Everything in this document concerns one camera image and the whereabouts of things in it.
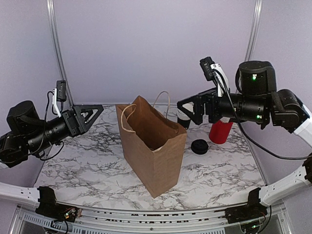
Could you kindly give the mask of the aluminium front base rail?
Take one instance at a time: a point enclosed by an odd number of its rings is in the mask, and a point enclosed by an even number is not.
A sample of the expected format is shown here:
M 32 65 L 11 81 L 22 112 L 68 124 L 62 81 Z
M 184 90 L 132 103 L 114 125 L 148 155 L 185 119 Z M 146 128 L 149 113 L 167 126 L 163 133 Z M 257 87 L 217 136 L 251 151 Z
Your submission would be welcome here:
M 50 218 L 18 205 L 10 234 L 291 234 L 282 204 L 238 212 L 240 204 L 208 209 L 139 211 L 76 205 L 69 218 Z

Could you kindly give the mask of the right aluminium frame post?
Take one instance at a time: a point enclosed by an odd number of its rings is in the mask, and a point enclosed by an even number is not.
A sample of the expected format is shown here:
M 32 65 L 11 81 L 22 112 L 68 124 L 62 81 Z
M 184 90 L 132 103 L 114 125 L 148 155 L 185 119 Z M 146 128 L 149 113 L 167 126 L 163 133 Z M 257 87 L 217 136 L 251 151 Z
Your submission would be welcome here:
M 253 57 L 253 53 L 255 50 L 255 45 L 258 36 L 258 30 L 261 21 L 261 13 L 263 8 L 263 0 L 256 0 L 253 11 L 252 24 L 250 29 L 249 41 L 247 44 L 246 54 L 244 61 L 250 61 Z

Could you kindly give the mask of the brown paper bag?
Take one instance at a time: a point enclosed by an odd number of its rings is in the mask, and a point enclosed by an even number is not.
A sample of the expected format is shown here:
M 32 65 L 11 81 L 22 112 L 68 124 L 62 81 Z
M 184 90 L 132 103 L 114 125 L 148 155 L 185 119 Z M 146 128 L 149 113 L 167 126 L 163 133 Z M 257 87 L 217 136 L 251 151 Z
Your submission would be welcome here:
M 130 107 L 123 117 L 122 110 L 130 104 L 117 104 L 117 120 L 124 158 L 153 198 L 174 187 L 180 175 L 187 132 L 183 126 L 167 119 L 146 99 L 137 96 L 135 112 Z

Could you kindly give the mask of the stack of black paper cups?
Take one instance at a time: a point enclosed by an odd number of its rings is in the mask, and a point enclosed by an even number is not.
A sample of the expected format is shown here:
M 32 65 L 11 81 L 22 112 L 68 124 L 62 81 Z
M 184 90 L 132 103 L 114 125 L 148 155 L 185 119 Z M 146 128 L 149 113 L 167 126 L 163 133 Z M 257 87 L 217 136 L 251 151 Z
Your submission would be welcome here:
M 191 119 L 180 109 L 177 109 L 177 122 L 185 129 L 188 129 L 191 123 Z

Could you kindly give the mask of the aluminium frame post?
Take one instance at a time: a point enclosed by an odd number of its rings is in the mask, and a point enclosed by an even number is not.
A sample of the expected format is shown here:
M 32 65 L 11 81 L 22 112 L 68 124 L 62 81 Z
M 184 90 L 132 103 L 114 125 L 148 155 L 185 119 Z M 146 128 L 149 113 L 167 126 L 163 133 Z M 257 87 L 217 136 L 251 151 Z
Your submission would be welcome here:
M 54 51 L 56 54 L 56 60 L 57 60 L 57 64 L 58 64 L 58 68 L 59 68 L 59 72 L 60 72 L 60 77 L 62 80 L 66 81 L 66 83 L 67 83 L 67 88 L 66 88 L 67 100 L 68 100 L 70 105 L 73 105 L 74 104 L 73 97 L 72 97 L 71 90 L 69 87 L 68 78 L 67 78 L 67 74 L 66 74 L 66 70 L 65 70 L 65 66 L 64 66 L 64 61 L 63 61 L 63 57 L 62 57 L 62 52 L 61 52 L 54 1 L 53 0 L 47 0 L 46 5 L 47 5 L 49 24 L 50 24 L 50 28 L 51 28 L 51 36 L 52 36 Z
M 252 24 L 250 29 L 249 41 L 247 44 L 246 54 L 244 61 L 250 61 L 253 57 L 253 53 L 255 50 L 255 45 L 258 36 L 258 30 L 261 21 L 261 13 L 263 8 L 263 0 L 256 0 L 253 11 Z

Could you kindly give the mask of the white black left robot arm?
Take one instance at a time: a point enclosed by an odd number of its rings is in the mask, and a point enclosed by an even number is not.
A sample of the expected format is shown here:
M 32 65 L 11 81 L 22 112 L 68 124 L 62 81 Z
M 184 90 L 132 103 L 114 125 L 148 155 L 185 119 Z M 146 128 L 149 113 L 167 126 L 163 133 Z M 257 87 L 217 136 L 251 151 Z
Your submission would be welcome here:
M 102 105 L 73 105 L 59 117 L 46 121 L 39 118 L 32 101 L 17 104 L 7 116 L 11 131 L 0 138 L 0 165 L 12 168 L 29 156 L 48 161 L 46 149 L 63 145 L 67 137 L 85 134 L 102 112 Z M 58 203 L 54 190 L 47 186 L 28 188 L 1 183 L 0 197 L 58 221 L 74 222 L 79 213 L 75 206 Z

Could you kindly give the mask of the left aluminium frame post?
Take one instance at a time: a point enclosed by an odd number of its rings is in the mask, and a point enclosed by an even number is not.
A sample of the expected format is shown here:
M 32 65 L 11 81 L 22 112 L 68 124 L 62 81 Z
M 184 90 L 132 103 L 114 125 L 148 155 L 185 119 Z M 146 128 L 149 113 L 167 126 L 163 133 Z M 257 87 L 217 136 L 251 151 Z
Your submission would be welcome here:
M 47 0 L 46 5 L 47 5 L 49 24 L 50 24 L 50 28 L 51 28 L 51 36 L 52 36 L 54 51 L 56 54 L 56 60 L 57 60 L 57 64 L 58 64 L 58 68 L 59 68 L 59 72 L 60 72 L 60 77 L 62 80 L 66 81 L 66 83 L 67 83 L 67 88 L 66 88 L 67 100 L 68 100 L 70 105 L 73 105 L 74 104 L 73 97 L 72 97 L 71 90 L 69 87 L 68 78 L 67 78 L 67 74 L 66 74 L 66 70 L 65 70 L 65 66 L 64 66 L 64 61 L 63 61 L 63 57 L 62 57 L 62 52 L 61 52 L 54 1 L 53 0 Z

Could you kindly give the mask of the red ribbed plastic cup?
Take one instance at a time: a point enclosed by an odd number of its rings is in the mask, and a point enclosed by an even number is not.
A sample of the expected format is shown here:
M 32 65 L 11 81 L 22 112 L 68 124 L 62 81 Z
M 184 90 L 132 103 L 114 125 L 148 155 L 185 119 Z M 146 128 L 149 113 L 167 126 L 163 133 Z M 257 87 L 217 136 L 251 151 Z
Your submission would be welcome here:
M 224 144 L 232 128 L 233 122 L 229 117 L 222 117 L 211 127 L 209 139 L 215 144 Z

